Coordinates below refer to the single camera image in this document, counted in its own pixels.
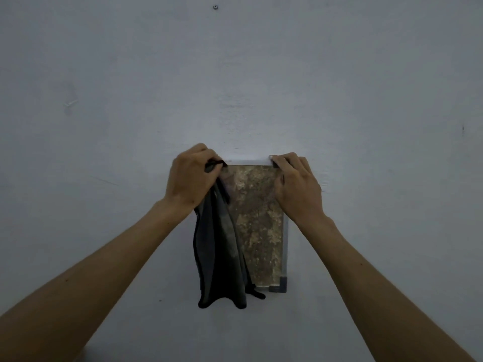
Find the painted wall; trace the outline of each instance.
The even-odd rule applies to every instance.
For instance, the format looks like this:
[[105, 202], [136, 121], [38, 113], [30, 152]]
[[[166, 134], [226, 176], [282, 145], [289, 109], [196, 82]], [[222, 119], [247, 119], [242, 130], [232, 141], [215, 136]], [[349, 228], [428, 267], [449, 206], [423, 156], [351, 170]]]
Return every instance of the painted wall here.
[[[0, 312], [139, 219], [202, 141], [307, 156], [347, 239], [483, 360], [483, 0], [0, 0], [0, 31]], [[372, 360], [294, 226], [288, 293], [245, 310], [197, 308], [193, 231], [87, 361]]]

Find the person's right arm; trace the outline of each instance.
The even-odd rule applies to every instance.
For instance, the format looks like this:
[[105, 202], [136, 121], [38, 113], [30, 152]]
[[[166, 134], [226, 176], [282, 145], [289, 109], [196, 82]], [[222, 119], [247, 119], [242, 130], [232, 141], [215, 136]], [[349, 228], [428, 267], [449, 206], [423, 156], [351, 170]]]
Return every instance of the person's right arm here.
[[278, 202], [324, 262], [376, 362], [474, 362], [344, 239], [323, 212], [307, 160], [294, 153], [271, 159], [281, 169]]

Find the person's left arm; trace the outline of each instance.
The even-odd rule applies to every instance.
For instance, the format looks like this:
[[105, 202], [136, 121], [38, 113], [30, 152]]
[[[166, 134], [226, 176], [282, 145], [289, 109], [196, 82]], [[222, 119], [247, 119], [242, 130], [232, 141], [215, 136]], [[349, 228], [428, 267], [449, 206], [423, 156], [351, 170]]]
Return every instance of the person's left arm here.
[[135, 225], [0, 316], [0, 361], [73, 360], [168, 234], [214, 184], [213, 150], [198, 144], [173, 161], [165, 197]]

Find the forearm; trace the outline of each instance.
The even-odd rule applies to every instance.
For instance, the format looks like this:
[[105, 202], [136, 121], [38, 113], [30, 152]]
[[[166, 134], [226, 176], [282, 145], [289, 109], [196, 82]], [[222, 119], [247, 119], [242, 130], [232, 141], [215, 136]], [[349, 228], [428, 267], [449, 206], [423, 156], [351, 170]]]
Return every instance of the forearm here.
[[72, 360], [184, 213], [158, 202], [139, 222], [0, 317], [0, 361]]
[[474, 361], [324, 218], [300, 225], [377, 362]]

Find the gray microfiber towel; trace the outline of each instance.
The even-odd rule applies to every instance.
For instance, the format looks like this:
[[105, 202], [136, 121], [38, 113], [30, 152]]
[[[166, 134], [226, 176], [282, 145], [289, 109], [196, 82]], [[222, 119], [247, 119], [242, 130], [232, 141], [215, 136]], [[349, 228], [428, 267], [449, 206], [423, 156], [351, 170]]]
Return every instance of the gray microfiber towel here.
[[[210, 161], [205, 172], [209, 173], [216, 164], [226, 166], [223, 161]], [[265, 298], [264, 294], [255, 291], [250, 279], [235, 225], [228, 212], [229, 202], [225, 185], [218, 178], [195, 208], [193, 248], [202, 291], [198, 302], [200, 308], [207, 308], [222, 297], [231, 299], [238, 308], [245, 308], [247, 293]]]

